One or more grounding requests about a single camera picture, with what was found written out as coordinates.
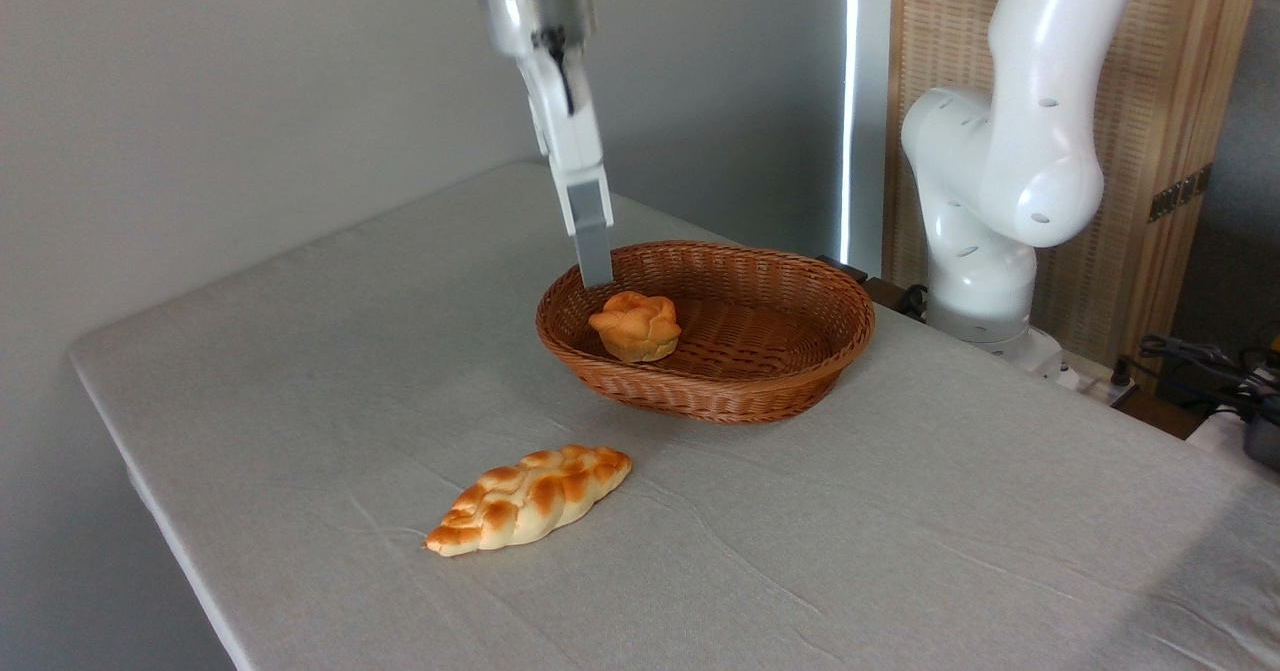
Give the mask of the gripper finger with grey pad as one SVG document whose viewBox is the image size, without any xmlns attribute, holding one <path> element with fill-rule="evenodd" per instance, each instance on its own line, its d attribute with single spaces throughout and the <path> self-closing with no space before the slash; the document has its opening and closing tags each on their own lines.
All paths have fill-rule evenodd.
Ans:
<svg viewBox="0 0 1280 671">
<path fill-rule="evenodd" d="M 612 283 L 609 229 L 614 220 L 607 179 L 598 175 L 593 181 L 567 184 L 564 202 L 582 286 L 595 288 Z"/>
</svg>

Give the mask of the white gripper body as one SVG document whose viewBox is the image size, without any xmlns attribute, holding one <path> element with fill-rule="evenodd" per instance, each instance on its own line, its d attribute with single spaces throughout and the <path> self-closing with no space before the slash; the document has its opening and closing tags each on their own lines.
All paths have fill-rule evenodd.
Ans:
<svg viewBox="0 0 1280 671">
<path fill-rule="evenodd" d="M 582 47 L 556 37 L 524 37 L 517 64 L 557 184 L 607 179 Z"/>
</svg>

